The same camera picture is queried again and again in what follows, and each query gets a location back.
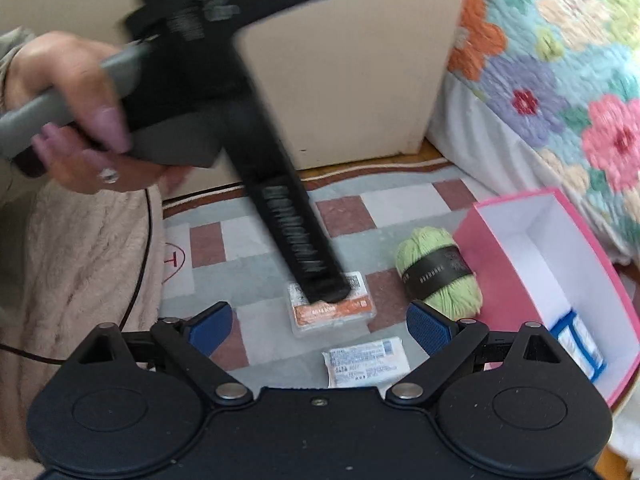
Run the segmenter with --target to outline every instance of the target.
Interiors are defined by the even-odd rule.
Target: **black cable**
[[[149,260],[149,253],[151,250],[151,239],[153,235],[154,222],[153,222],[153,213],[151,211],[151,197],[149,196],[148,189],[145,189],[145,198],[146,198],[146,212],[147,212],[147,219],[148,219],[148,234],[146,236],[145,253],[142,256],[142,264],[140,265],[140,273],[138,275],[138,281],[136,282],[136,288],[133,291],[133,295],[131,297],[131,300],[129,301],[129,305],[127,305],[127,309],[124,313],[124,316],[122,316],[122,320],[120,321],[120,325],[119,325],[120,330],[124,329],[124,326],[127,324],[127,321],[129,320],[131,311],[133,310],[133,307],[135,306],[136,301],[138,300],[138,296],[140,294],[140,288],[142,288],[142,281],[146,273],[146,264]],[[30,359],[31,361],[36,361],[36,362],[44,363],[47,365],[61,366],[66,361],[66,359],[52,359],[50,357],[43,357],[37,354],[32,354],[31,352],[20,350],[12,346],[4,345],[2,343],[0,343],[0,351],[9,352],[10,354],[15,354],[17,356],[24,357],[25,359]]]

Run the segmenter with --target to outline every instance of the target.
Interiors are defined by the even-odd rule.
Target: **person's left hand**
[[[116,54],[112,45],[64,32],[50,32],[27,43],[9,65],[4,102],[19,108],[47,88],[60,90],[76,123],[109,151],[91,148],[86,137],[65,126],[49,123],[32,141],[50,176],[75,192],[101,189],[132,191],[160,181],[171,192],[191,168],[160,166],[123,155],[131,147],[120,101],[100,62]]]

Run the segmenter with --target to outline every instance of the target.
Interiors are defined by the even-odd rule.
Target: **red flower center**
[[[520,115],[535,115],[538,113],[538,100],[533,97],[531,90],[514,90],[511,104]]]
[[[613,145],[616,147],[620,155],[625,155],[625,153],[628,153],[629,150],[631,150],[634,142],[636,142],[636,138],[633,132],[625,126],[618,131],[618,134],[613,141]]]

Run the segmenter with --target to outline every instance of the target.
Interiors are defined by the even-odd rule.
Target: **gray handle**
[[[132,44],[102,63],[121,98],[131,94],[138,85],[141,60],[148,48],[145,43]],[[0,156],[14,158],[23,152],[31,145],[31,137],[47,123],[63,126],[73,120],[65,99],[51,88],[22,108],[0,116]]]

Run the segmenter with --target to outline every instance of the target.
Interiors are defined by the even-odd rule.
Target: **bedspread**
[[[464,0],[449,71],[640,255],[640,0]]]

